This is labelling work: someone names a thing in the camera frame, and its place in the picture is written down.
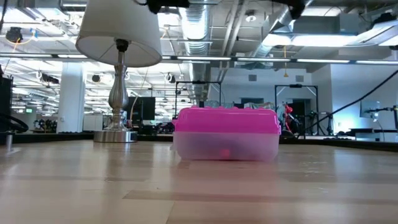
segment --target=translucent container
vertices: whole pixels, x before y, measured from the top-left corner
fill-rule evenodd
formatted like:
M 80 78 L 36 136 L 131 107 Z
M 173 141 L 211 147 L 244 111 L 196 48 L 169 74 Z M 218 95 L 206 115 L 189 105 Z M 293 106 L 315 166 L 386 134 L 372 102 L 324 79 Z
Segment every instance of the translucent container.
M 174 120 L 173 147 L 182 159 L 272 161 L 277 115 L 266 109 L 184 108 Z

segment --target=container lid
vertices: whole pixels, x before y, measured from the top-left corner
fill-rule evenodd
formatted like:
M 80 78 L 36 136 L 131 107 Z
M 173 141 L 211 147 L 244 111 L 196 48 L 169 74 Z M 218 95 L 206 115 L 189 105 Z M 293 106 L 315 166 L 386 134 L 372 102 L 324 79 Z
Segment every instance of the container lid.
M 193 106 L 182 109 L 173 124 L 181 132 L 280 134 L 277 114 L 267 109 Z

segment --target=silver lamp base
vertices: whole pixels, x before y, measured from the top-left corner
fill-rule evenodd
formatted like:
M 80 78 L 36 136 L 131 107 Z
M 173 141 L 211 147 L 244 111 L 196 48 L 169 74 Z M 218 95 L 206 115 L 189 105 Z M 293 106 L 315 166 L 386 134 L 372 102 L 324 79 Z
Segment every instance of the silver lamp base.
M 108 143 L 132 143 L 137 141 L 135 131 L 96 131 L 94 132 L 94 142 Z

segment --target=lampshade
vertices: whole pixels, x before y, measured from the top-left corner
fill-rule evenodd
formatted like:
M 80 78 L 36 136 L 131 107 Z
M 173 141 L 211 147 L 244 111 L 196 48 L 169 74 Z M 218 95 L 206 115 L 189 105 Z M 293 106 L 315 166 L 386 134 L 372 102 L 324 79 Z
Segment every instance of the lampshade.
M 157 16 L 132 0 L 89 0 L 77 50 L 93 60 L 116 65 L 115 40 L 130 42 L 125 53 L 127 67 L 148 67 L 162 60 Z

